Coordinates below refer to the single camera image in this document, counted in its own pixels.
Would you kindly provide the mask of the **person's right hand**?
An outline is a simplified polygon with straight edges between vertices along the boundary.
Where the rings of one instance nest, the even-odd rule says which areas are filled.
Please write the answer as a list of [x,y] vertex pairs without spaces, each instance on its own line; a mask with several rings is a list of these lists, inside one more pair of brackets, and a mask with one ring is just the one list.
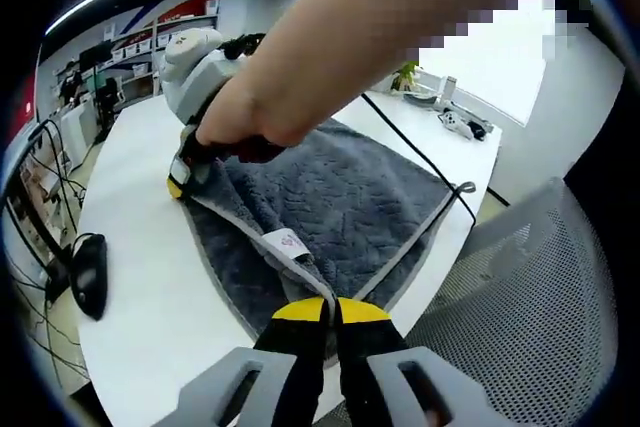
[[278,147],[299,144],[357,96],[321,65],[323,53],[262,43],[207,108],[196,130],[199,144],[231,146],[256,137]]

